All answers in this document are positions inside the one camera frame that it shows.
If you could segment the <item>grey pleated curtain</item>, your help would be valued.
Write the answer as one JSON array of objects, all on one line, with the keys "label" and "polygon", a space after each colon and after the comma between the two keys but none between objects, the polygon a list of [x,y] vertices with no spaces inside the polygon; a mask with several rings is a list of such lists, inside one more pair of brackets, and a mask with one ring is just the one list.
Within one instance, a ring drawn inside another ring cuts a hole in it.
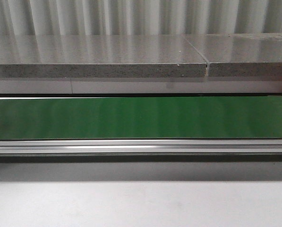
[{"label": "grey pleated curtain", "polygon": [[0,0],[0,35],[282,33],[282,0]]}]

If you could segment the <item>green conveyor belt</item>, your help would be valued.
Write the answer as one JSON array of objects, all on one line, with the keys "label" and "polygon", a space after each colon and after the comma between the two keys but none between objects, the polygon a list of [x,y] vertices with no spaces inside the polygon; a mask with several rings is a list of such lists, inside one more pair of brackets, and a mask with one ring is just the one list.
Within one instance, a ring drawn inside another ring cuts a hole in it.
[{"label": "green conveyor belt", "polygon": [[282,96],[0,99],[0,140],[282,138]]}]

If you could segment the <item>grey granite countertop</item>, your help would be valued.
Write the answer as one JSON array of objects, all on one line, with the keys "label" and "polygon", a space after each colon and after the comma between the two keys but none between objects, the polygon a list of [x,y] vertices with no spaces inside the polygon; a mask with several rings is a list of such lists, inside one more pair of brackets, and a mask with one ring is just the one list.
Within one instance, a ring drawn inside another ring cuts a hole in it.
[{"label": "grey granite countertop", "polygon": [[3,94],[282,94],[282,34],[0,35]]}]

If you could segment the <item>aluminium conveyor frame rail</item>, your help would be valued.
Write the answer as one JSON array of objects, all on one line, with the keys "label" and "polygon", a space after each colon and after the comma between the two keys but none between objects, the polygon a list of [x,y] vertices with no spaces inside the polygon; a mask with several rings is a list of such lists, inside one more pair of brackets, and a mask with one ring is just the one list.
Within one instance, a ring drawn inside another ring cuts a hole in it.
[{"label": "aluminium conveyor frame rail", "polygon": [[0,140],[0,163],[282,162],[282,139]]}]

